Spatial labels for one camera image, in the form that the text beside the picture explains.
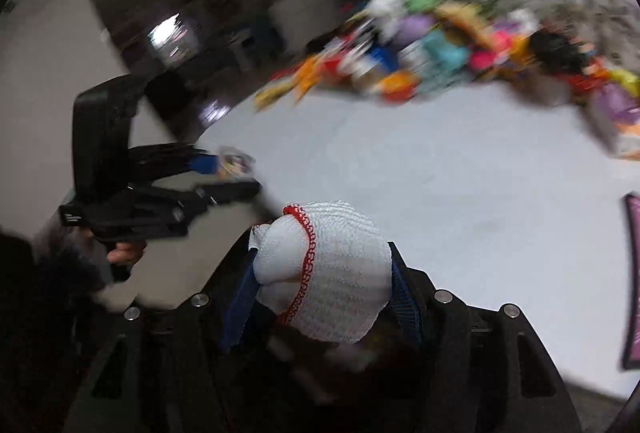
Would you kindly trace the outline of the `person left hand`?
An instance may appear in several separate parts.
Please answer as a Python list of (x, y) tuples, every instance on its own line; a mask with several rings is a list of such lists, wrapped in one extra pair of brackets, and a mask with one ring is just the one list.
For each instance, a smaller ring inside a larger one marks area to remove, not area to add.
[(138, 263), (145, 252), (146, 242), (118, 242), (107, 253), (107, 260), (114, 265), (134, 265)]

